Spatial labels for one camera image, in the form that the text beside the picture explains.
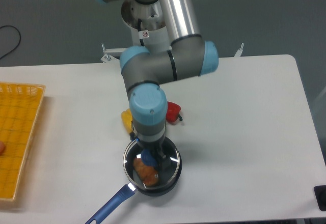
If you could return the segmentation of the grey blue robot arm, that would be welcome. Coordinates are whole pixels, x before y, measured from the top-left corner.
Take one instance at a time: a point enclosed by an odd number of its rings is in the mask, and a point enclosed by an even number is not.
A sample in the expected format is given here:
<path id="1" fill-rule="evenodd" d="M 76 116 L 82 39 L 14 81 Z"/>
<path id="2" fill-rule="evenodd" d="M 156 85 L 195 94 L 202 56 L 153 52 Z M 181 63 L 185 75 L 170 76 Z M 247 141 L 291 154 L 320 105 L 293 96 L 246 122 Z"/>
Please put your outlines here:
<path id="1" fill-rule="evenodd" d="M 203 40 L 191 0 L 126 1 L 140 30 L 157 30 L 159 21 L 167 29 L 168 44 L 161 51 L 151 52 L 139 40 L 120 55 L 133 130 L 139 144 L 150 152 L 143 162 L 164 170 L 171 160 L 162 149 L 168 102 L 160 85 L 214 72 L 218 51 L 213 42 Z"/>

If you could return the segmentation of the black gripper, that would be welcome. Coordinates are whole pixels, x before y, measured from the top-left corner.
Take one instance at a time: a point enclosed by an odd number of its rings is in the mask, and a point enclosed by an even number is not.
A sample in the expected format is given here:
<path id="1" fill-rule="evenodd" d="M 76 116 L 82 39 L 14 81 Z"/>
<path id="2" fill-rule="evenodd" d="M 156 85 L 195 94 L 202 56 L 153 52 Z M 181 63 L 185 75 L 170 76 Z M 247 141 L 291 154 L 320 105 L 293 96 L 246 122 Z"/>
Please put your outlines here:
<path id="1" fill-rule="evenodd" d="M 171 171 L 171 160 L 162 148 L 165 141 L 164 129 L 154 135 L 131 132 L 130 139 L 135 140 L 130 148 L 130 160 L 141 159 L 142 162 L 159 162 L 161 174 L 167 174 Z"/>

